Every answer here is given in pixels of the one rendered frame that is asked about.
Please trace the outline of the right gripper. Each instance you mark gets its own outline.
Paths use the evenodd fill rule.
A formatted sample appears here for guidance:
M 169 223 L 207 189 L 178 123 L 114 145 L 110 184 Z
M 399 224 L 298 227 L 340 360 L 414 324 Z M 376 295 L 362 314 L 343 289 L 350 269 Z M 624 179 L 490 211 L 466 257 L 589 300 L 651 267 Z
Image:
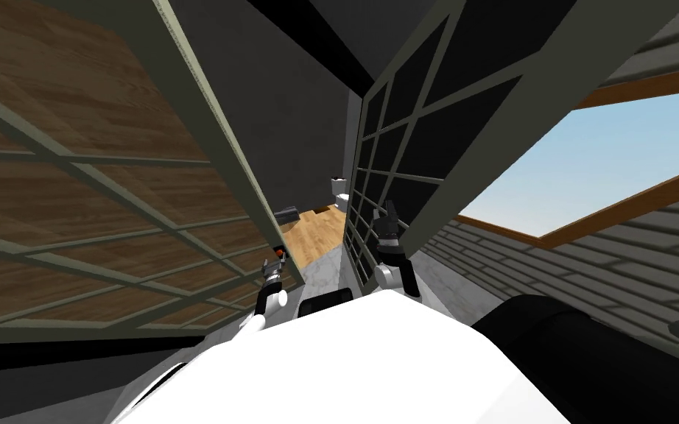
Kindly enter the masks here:
M 380 246 L 398 247 L 399 218 L 398 213 L 389 199 L 384 201 L 384 216 L 374 219 L 374 230 L 378 236 Z

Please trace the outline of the grey gridded door, brown panes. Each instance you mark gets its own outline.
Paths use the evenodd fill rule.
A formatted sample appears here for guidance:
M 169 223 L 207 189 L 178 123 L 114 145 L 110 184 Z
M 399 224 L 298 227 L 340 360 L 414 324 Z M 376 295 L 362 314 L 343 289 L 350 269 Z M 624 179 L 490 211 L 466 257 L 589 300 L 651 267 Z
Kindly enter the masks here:
M 0 0 L 0 344 L 210 333 L 283 245 L 169 0 Z

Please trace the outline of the white toilet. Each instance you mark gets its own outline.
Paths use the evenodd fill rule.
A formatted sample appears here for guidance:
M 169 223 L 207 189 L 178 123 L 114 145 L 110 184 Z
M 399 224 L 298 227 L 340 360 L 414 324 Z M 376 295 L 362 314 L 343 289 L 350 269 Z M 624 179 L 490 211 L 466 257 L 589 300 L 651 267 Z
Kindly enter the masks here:
M 331 190 L 334 195 L 334 206 L 341 212 L 348 211 L 348 181 L 343 178 L 331 179 Z

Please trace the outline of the grey gridded door, dark panes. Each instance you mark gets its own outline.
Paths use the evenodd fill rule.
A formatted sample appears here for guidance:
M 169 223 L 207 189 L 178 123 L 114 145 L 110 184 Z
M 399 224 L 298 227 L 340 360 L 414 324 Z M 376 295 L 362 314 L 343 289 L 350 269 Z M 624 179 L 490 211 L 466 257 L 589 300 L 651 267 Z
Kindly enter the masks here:
M 679 0 L 437 0 L 362 103 L 348 228 L 376 286 L 373 210 L 407 254 L 679 13 Z

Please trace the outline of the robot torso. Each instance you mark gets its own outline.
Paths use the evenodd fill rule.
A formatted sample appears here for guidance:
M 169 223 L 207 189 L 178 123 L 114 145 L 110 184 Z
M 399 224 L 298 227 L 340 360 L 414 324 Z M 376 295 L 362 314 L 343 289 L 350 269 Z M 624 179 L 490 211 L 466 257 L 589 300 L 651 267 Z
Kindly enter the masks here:
M 395 291 L 253 324 L 112 424 L 570 424 L 489 339 Z

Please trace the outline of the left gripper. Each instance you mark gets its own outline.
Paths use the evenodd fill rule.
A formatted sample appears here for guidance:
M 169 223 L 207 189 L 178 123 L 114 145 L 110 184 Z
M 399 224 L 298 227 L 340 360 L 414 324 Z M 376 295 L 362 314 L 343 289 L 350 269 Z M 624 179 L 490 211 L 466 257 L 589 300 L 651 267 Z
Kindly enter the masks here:
M 281 273 L 285 265 L 284 259 L 278 259 L 277 261 L 269 262 L 266 260 L 264 262 L 261 271 L 264 276 L 265 284 L 280 283 L 282 281 Z

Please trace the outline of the wood framed window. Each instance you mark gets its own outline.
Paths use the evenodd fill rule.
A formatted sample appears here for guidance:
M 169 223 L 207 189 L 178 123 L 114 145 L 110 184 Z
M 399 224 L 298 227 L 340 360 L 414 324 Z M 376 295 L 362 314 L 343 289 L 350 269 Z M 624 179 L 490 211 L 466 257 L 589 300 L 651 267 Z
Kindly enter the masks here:
M 679 202 L 679 71 L 601 88 L 456 216 L 551 249 Z

